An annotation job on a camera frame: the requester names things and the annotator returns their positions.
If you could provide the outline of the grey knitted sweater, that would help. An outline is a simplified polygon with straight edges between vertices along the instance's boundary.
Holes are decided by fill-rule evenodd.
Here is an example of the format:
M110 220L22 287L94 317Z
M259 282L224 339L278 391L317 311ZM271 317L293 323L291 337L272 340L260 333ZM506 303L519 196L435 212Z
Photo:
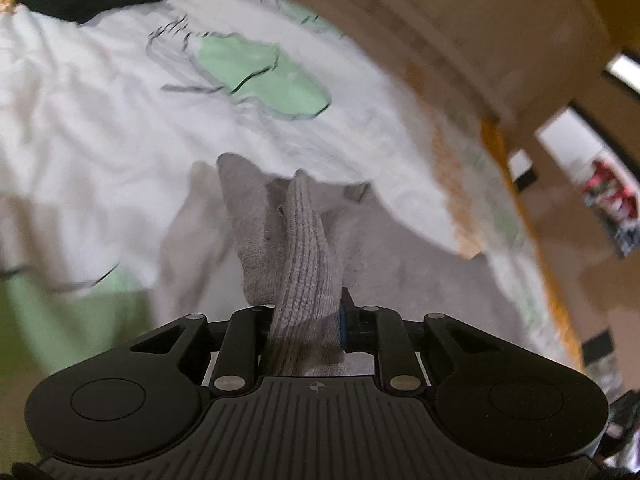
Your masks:
M151 292L158 324L270 306L272 374L366 374L366 361L341 348L343 290L409 320L439 312L530 343L484 258L461 259L414 234L370 184L320 183L304 172L280 178L229 153L215 165L193 164L186 200L160 245Z

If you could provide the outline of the white leaf print bed sheet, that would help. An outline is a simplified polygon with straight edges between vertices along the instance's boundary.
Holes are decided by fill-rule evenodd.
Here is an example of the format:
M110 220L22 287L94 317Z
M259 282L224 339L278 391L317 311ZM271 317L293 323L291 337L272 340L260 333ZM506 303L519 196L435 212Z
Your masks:
M40 379L191 312L245 306L216 163L373 197L387 226L348 286L428 303L569 366L534 243L478 143L335 30L272 0L167 0L85 25L1 10L1 463L38 456Z

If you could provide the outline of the wooden bed frame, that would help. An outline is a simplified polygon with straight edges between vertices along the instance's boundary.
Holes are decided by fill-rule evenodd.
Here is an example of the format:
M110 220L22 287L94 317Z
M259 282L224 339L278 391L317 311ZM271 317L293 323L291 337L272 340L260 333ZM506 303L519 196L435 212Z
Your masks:
M448 112L506 170L506 136L532 134L639 40L639 0L267 0L317 12Z

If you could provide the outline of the colourful clothes pile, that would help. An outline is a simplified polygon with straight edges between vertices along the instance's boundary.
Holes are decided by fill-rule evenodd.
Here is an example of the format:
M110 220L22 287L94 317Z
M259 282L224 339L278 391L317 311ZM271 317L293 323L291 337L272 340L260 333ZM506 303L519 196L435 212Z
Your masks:
M623 184L611 165L595 158L582 185L582 197L594 210L622 258L639 248L639 202L633 188Z

